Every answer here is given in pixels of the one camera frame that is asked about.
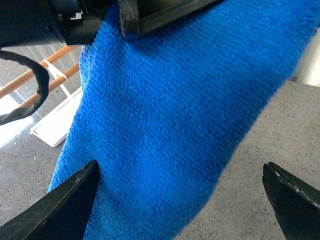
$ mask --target wooden rod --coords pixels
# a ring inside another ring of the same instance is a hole
[[[71,78],[76,72],[79,71],[79,63],[75,64],[74,66],[72,66],[71,68],[69,68],[64,75],[69,79]],[[49,93],[52,92],[54,89],[56,89],[57,87],[59,87],[61,84],[63,84],[66,81],[65,77],[60,76],[57,79],[53,80],[52,82],[50,82],[49,84]],[[26,101],[24,101],[19,108],[25,108],[25,107],[30,107],[33,104],[35,104],[35,102],[40,98],[40,95],[38,93],[34,94],[32,97],[30,97],[29,99],[27,99]]]
[[[54,54],[52,54],[51,56],[46,58],[46,60],[49,63],[53,64],[56,61],[58,61],[59,59],[61,59],[63,56],[65,56],[68,53],[70,53],[75,48],[76,48],[76,46],[64,46],[59,51],[55,52]],[[48,67],[48,64],[45,61],[40,62],[40,65],[42,67],[44,67],[45,69]],[[26,82],[28,82],[34,76],[35,76],[34,72],[30,69],[27,72],[25,72],[24,74],[22,74],[21,76],[17,77],[12,82],[9,82],[7,85],[5,85],[3,88],[0,89],[0,99],[3,98],[6,95],[12,93],[14,90],[16,90],[21,85],[23,85]]]

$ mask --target blue towel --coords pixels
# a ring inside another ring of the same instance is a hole
[[[319,19],[320,0],[225,0],[127,42],[112,5],[83,48],[83,98],[49,187],[97,160],[84,239],[173,239],[292,75]]]

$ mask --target microfiber cloth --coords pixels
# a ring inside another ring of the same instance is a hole
[[[320,0],[224,0],[125,41],[112,5],[80,57],[83,98],[49,191],[91,160],[85,240],[170,240],[294,72]]]

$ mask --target white wall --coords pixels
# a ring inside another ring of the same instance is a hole
[[[320,87],[320,28],[305,51],[292,80]]]

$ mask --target gray countertop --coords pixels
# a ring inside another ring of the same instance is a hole
[[[265,163],[320,189],[320,88],[287,82],[240,144],[206,207],[177,240],[284,240],[262,183]],[[46,194],[61,146],[30,126],[0,148],[0,225]]]

